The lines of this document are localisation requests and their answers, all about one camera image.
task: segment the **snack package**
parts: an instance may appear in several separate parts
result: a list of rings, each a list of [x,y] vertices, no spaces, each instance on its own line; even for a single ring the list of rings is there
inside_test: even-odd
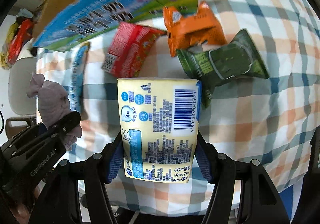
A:
[[[90,42],[81,44],[75,60],[72,64],[71,82],[69,88],[68,99],[70,100],[71,111],[81,113],[80,97],[83,91],[83,74],[84,67],[87,61],[88,51],[90,49]]]
[[[9,50],[7,52],[7,62],[13,65],[23,45],[31,39],[31,30],[33,28],[33,22],[30,19],[24,20],[18,28],[18,33],[11,41]]]
[[[269,73],[246,29],[218,49],[201,53],[177,50],[181,65],[188,75],[202,82],[202,103],[210,104],[213,90],[239,76],[268,79]]]
[[[205,1],[201,1],[197,14],[193,16],[184,18],[175,7],[164,7],[163,17],[171,57],[176,56],[176,49],[204,42],[220,46],[227,43],[220,22]]]
[[[121,22],[102,69],[117,78],[138,77],[151,47],[165,34],[156,28]]]
[[[189,181],[196,148],[201,82],[194,79],[118,79],[127,177]]]
[[[11,41],[13,40],[14,35],[16,34],[18,27],[19,27],[19,24],[17,22],[15,22],[10,26],[10,28],[7,32],[7,37],[4,41],[4,44],[2,46],[2,50],[0,52],[0,64],[3,69],[10,69],[10,67],[11,67],[11,65],[7,63],[6,57],[7,57],[7,52],[9,50]]]

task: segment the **black cable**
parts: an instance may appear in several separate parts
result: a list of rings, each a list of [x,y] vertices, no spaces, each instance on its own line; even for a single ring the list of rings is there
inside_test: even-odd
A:
[[[1,113],[1,111],[0,111],[0,116],[1,116],[1,120],[2,120],[2,128],[1,128],[1,130],[0,130],[0,134],[1,134],[2,131],[4,130],[4,119],[3,119],[3,115],[2,115],[2,113]]]
[[[1,116],[1,120],[2,120],[2,128],[0,130],[0,134],[1,134],[2,131],[4,130],[4,119],[3,119],[3,115],[1,113],[1,111],[0,111],[0,116]],[[5,161],[5,159],[3,157],[3,153],[2,153],[2,150],[1,150],[1,147],[0,147],[0,177],[1,177],[2,173],[3,173],[4,161]]]

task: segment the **yellow package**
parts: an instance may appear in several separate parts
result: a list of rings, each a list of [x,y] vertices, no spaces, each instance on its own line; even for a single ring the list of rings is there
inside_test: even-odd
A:
[[[1,67],[3,68],[3,69],[10,69],[10,65],[7,63],[7,56],[8,56],[8,50],[9,50],[9,46],[10,46],[10,44],[11,44],[11,41],[13,40],[13,38],[14,38],[14,35],[15,35],[15,33],[16,33],[16,31],[17,31],[17,29],[18,29],[18,27],[19,27],[19,24],[18,23],[13,23],[11,26],[10,26],[10,28],[9,28],[9,30],[8,30],[8,32],[7,32],[7,37],[6,37],[6,39],[5,39],[5,41],[4,41],[4,44],[3,44],[3,46],[2,46],[2,50],[0,51],[0,64],[1,64]]]
[[[194,79],[118,79],[127,177],[189,181],[196,148],[201,83]]]

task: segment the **plaid tablecloth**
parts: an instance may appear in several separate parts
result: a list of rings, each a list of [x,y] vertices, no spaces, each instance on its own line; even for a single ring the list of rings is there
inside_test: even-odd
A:
[[[227,41],[247,28],[271,78],[238,79],[217,87],[211,106],[201,111],[199,129],[218,152],[234,160],[260,160],[282,191],[307,171],[309,141],[320,125],[320,21],[306,0],[206,1],[220,20]],[[144,23],[164,28],[162,18]],[[91,40],[84,72],[83,137],[64,155],[71,162],[100,152],[119,131],[116,79],[101,70],[114,34]],[[39,49],[37,72],[68,89],[76,51]],[[152,48],[140,76],[186,77],[178,58],[170,58],[166,37]],[[126,178],[121,169],[107,185],[111,204],[169,216],[204,214],[212,191],[213,185],[204,180],[196,161],[187,184]],[[240,182],[236,182],[233,208],[238,207],[239,198]]]

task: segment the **white chair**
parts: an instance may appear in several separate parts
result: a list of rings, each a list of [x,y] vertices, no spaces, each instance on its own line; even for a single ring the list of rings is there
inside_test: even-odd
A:
[[[36,73],[36,58],[34,57],[17,60],[10,69],[9,104],[12,111],[21,117],[6,120],[5,132],[8,139],[27,126],[36,124],[36,99],[27,97],[27,90],[33,73]],[[26,124],[13,126],[13,121],[24,121]]]

